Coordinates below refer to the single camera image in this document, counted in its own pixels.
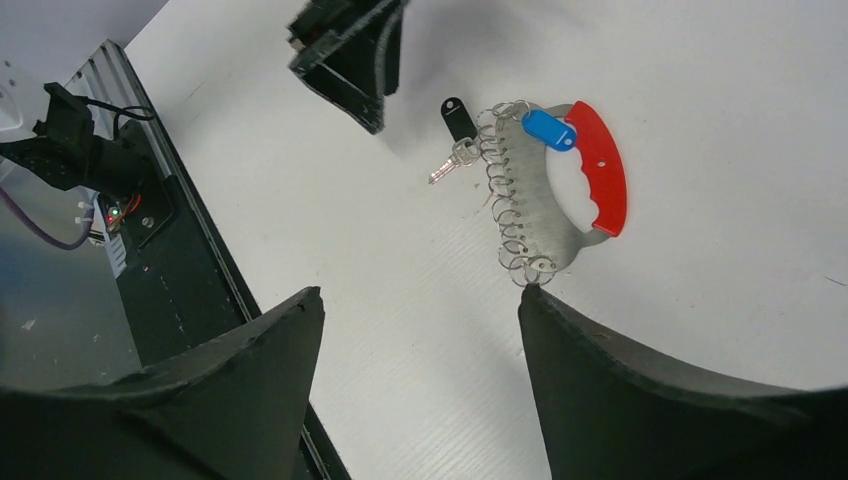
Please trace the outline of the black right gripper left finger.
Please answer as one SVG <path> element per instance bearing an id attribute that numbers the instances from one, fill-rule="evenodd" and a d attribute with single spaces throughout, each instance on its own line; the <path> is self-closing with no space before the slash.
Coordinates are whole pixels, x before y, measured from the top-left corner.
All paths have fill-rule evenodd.
<path id="1" fill-rule="evenodd" d="M 288 479 L 325 312 L 307 287 L 105 385 L 1 391 L 5 479 Z"/>

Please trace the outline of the silver key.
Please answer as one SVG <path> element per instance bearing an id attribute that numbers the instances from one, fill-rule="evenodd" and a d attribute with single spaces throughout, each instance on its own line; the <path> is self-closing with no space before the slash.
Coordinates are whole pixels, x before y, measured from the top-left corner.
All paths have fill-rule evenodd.
<path id="1" fill-rule="evenodd" d="M 476 140 L 465 137 L 456 141 L 447 160 L 429 175 L 428 184 L 434 185 L 452 171 L 473 165 L 480 156 L 480 147 Z"/>

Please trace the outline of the black key tag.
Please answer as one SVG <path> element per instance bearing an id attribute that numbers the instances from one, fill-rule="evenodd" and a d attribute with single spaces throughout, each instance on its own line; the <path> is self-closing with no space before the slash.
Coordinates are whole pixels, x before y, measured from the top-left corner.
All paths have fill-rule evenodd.
<path id="1" fill-rule="evenodd" d="M 445 99 L 440 106 L 440 114 L 454 142 L 477 138 L 476 124 L 460 98 Z"/>

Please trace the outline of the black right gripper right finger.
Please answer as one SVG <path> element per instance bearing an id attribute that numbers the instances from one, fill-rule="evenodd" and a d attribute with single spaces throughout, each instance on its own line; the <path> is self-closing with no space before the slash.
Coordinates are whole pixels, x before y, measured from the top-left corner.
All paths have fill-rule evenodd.
<path id="1" fill-rule="evenodd" d="M 698 367 L 536 285 L 521 296 L 526 365 L 555 479 L 843 479 L 847 391 Z"/>

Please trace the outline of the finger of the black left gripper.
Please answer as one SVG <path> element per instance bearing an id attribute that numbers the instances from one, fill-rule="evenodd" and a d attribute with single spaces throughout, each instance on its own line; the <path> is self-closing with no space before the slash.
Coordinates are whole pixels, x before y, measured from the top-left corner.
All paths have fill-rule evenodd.
<path id="1" fill-rule="evenodd" d="M 402 0 L 313 0 L 288 26 L 289 70 L 368 133 L 384 129 L 399 86 Z"/>

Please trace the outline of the blue key tag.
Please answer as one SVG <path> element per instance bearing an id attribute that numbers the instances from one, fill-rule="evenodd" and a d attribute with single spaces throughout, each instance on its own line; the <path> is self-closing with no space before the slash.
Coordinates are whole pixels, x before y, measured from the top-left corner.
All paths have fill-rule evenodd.
<path id="1" fill-rule="evenodd" d="M 528 111 L 520 123 L 527 135 L 555 151 L 567 152 L 577 145 L 576 129 L 545 110 Z"/>

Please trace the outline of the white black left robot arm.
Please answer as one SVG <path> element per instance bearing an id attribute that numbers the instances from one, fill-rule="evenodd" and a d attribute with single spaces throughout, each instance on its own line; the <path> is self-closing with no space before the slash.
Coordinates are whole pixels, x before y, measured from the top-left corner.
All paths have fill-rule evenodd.
<path id="1" fill-rule="evenodd" d="M 288 26 L 290 71 L 368 133 L 385 127 L 399 85 L 404 1 L 309 1 Z M 59 83 L 1 68 L 1 155 L 59 190 L 86 187 L 125 198 L 151 182 L 152 163 L 132 149 L 122 118 L 153 122 L 149 106 L 119 107 Z"/>

